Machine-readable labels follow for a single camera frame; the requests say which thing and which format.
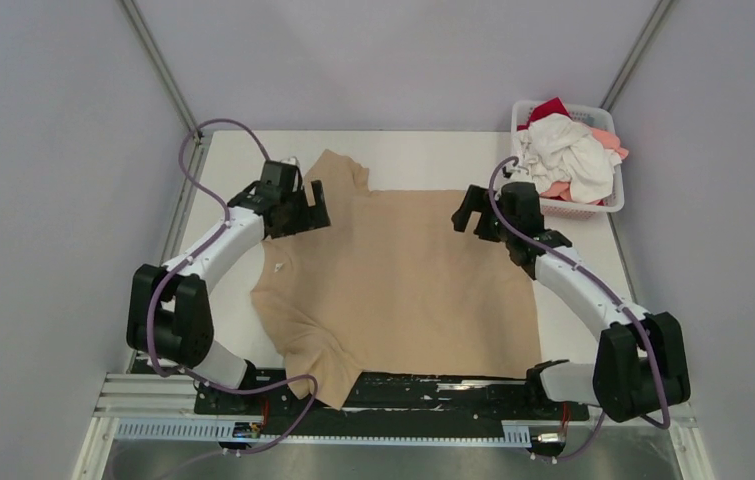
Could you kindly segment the beige t-shirt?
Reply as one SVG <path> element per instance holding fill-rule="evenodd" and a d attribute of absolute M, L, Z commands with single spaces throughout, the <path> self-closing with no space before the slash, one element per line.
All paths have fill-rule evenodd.
<path fill-rule="evenodd" d="M 532 281 L 454 230 L 461 191 L 373 191 L 332 151 L 307 179 L 331 223 L 266 240 L 250 294 L 296 396 L 340 409 L 365 372 L 520 378 L 541 362 Z"/>

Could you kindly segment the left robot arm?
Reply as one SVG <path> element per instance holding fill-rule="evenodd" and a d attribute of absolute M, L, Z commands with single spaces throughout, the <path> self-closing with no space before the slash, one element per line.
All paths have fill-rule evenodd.
<path fill-rule="evenodd" d="M 215 338 L 209 295 L 223 276 L 266 238 L 281 238 L 331 224 L 321 181 L 304 181 L 294 157 L 267 160 L 260 177 L 229 201 L 212 199 L 222 218 L 184 253 L 133 275 L 126 342 L 151 360 L 166 359 L 193 378 L 221 387 L 232 412 L 250 412 L 257 384 L 251 364 Z"/>

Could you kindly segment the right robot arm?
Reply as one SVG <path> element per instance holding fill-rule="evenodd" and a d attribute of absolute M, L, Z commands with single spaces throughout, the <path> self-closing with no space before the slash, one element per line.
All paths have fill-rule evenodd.
<path fill-rule="evenodd" d="M 683 332 L 670 313 L 652 314 L 616 294 L 582 260 L 572 242 L 549 229 L 533 184 L 511 182 L 500 191 L 471 185 L 451 222 L 505 245 L 512 263 L 553 292 L 597 341 L 595 360 L 540 363 L 527 371 L 524 403 L 549 417 L 564 402 L 600 408 L 615 422 L 647 418 L 691 397 Z"/>

